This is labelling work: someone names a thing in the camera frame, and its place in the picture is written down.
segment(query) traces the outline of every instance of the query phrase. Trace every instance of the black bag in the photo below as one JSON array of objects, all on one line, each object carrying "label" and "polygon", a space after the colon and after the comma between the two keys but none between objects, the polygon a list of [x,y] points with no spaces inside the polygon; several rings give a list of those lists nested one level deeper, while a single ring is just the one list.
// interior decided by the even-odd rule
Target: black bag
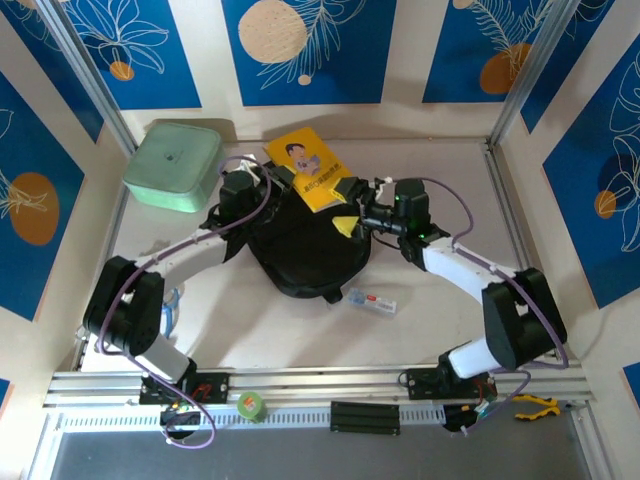
[{"label": "black bag", "polygon": [[251,235],[249,248],[285,295],[339,302],[340,287],[369,261],[371,238],[346,238],[332,219],[357,216],[358,207],[342,204],[314,214],[293,190],[281,202],[274,217]]}]

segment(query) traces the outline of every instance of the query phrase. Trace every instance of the yellow book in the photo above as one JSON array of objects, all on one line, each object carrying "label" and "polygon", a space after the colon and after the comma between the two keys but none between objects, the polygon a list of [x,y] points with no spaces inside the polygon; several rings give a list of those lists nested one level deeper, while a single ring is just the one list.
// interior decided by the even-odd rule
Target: yellow book
[{"label": "yellow book", "polygon": [[296,171],[293,188],[314,213],[336,202],[329,190],[338,179],[352,176],[309,127],[276,138],[267,145],[267,154],[276,165]]}]

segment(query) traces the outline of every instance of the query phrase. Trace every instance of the green tape roll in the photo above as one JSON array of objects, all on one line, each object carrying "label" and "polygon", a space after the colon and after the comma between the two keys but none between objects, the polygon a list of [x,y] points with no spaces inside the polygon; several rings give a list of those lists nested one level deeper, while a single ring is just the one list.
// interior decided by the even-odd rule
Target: green tape roll
[{"label": "green tape roll", "polygon": [[267,417],[262,397],[255,392],[245,392],[238,399],[238,413],[252,423],[260,423]]}]

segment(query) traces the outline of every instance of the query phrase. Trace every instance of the white floor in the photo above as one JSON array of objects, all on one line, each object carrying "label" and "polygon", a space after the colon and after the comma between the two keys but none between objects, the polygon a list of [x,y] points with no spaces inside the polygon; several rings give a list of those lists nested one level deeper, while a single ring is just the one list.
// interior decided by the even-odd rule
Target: white floor
[{"label": "white floor", "polygon": [[[449,184],[476,218],[475,230],[462,243],[498,263],[516,266],[479,142],[351,140],[329,146],[363,178],[430,176]],[[266,160],[258,143],[228,146],[227,153],[254,153]],[[453,197],[432,185],[427,191],[435,223],[451,233],[466,227],[466,216]],[[385,197],[391,203],[392,191]],[[159,250],[190,235],[205,217],[206,210],[183,214],[129,198],[115,253],[133,259]],[[350,286],[396,300],[397,315],[370,313],[346,301],[329,306],[323,299],[288,298],[245,247],[228,264],[185,284],[172,339],[201,368],[277,368],[428,362],[483,334],[482,312],[471,297],[378,244]],[[83,371],[133,369],[121,358],[95,353],[94,342]]]}]

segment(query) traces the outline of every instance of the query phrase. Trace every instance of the mint green box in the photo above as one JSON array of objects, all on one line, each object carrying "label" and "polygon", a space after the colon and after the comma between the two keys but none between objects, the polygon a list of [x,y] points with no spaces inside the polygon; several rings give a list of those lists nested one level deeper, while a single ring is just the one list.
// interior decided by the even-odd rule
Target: mint green box
[{"label": "mint green box", "polygon": [[142,203],[197,212],[207,205],[224,158],[218,132],[162,123],[149,130],[131,158],[124,183]]}]

